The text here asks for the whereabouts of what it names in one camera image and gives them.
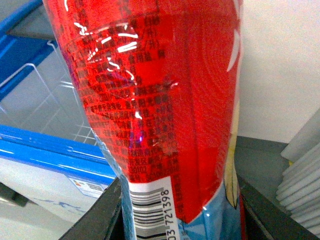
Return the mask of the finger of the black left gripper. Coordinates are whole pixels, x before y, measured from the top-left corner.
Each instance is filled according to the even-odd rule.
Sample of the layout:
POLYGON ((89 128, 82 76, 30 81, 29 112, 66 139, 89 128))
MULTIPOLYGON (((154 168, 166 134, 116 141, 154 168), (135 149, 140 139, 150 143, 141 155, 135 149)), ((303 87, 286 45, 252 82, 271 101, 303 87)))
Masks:
POLYGON ((11 206, 24 207, 29 202, 29 199, 1 183, 0 202, 11 206))

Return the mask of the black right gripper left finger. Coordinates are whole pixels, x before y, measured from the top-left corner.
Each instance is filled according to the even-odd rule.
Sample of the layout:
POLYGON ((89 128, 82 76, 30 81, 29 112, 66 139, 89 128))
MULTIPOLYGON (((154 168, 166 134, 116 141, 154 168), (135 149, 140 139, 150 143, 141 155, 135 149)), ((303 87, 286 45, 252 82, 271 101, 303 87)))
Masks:
POLYGON ((121 184, 116 178, 92 207, 60 239, 121 240, 123 238, 121 195, 121 184))

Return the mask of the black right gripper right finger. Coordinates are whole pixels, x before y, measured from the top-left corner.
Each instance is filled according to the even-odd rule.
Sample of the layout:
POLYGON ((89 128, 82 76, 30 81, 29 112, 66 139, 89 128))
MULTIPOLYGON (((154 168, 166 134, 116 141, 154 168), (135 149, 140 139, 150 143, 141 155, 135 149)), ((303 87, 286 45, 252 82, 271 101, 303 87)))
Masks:
POLYGON ((249 240, 317 240, 318 237, 298 224, 256 188, 238 177, 249 240))

